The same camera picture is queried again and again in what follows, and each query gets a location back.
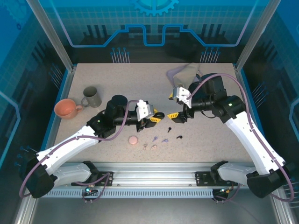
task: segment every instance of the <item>enclosure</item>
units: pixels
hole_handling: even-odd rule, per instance
[[[200,113],[182,126],[165,118],[138,134],[126,127],[112,143],[71,158],[67,165],[91,160],[114,172],[112,186],[91,205],[80,200],[83,188],[69,184],[40,199],[19,198],[19,167],[24,153],[68,138],[113,95],[148,100],[165,114],[179,111],[168,101],[166,73],[188,63],[202,74],[236,77],[260,132],[299,167],[298,8],[296,0],[0,0],[1,223],[255,223],[252,215],[261,223],[297,223],[297,170],[290,203],[257,198],[247,187],[234,199],[245,209],[198,197],[212,188],[197,187],[195,172],[221,160],[253,166],[227,127]],[[228,94],[242,97],[223,82]],[[80,104],[90,85],[100,90],[99,108],[84,108],[71,121],[55,115],[58,101]],[[127,143],[132,135],[138,149]],[[143,150],[154,136],[159,150]],[[162,195],[144,196],[151,192]],[[176,192],[182,195],[170,195]],[[290,189],[275,193],[288,197]]]

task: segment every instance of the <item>gray cloth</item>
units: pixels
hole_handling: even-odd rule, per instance
[[[199,70],[198,63],[190,63],[183,70],[177,73],[173,77],[173,82],[175,86],[182,86],[185,89],[188,89],[191,83],[194,81],[194,78]]]

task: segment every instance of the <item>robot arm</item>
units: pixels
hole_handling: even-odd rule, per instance
[[[192,98],[187,99],[199,84],[200,82],[191,84],[188,90],[182,87],[174,90],[173,99],[176,99],[178,102],[182,101],[184,110],[169,114],[168,117],[176,123],[185,123],[188,118],[194,118],[194,113],[197,111],[212,111],[213,115],[220,118],[238,137],[255,165],[254,168],[249,168],[221,161],[211,167],[211,177],[214,181],[234,181],[247,185],[260,198],[264,198],[281,187],[285,182],[285,178],[277,164],[252,132],[248,124],[245,106],[241,99],[237,96],[227,96],[221,77],[211,78],[204,83],[202,88]],[[293,164],[286,164],[284,159],[269,145],[253,121],[252,124],[258,136],[272,152],[277,162],[289,174],[294,169]]]
[[[74,137],[77,139],[62,145],[58,150],[54,151],[51,156],[48,156],[33,172],[26,183],[26,187],[31,195],[34,198],[39,198],[47,194],[53,187],[59,185],[73,182],[90,183],[97,180],[101,174],[90,161],[85,161],[76,166],[61,167],[61,165],[84,149],[101,142],[97,139],[85,138],[85,136],[105,139],[114,134],[116,126],[120,126],[124,121],[127,103],[127,98],[116,95],[107,103],[105,113],[100,112],[91,118],[85,126],[71,137],[37,154],[26,153],[23,156],[20,168],[20,177],[22,180],[25,179],[29,171],[38,162],[45,156],[48,156],[57,146]],[[155,113],[152,105],[149,105],[148,102],[143,100],[139,100],[135,110],[128,112],[125,125],[135,125],[137,132],[139,132],[143,130],[143,128],[155,126],[155,124],[163,118],[163,113]]]

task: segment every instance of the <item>table surface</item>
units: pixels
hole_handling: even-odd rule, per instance
[[[61,120],[56,144],[73,135],[90,118],[106,107],[113,95],[121,94],[128,100],[148,100],[165,115],[183,110],[175,101],[169,101],[172,86],[166,77],[170,69],[185,63],[92,63],[78,64],[68,98],[80,104],[83,89],[97,87],[102,105],[85,108],[74,119]],[[202,74],[228,73],[235,77],[231,63],[201,63]],[[239,87],[228,78],[223,78],[228,95],[241,97]],[[130,136],[139,139],[138,144],[128,143]],[[137,133],[135,126],[125,126],[113,141],[101,142],[71,158],[72,162],[252,162],[248,153],[229,128],[220,119],[209,119],[200,112],[187,123],[176,124],[165,117],[155,127]]]

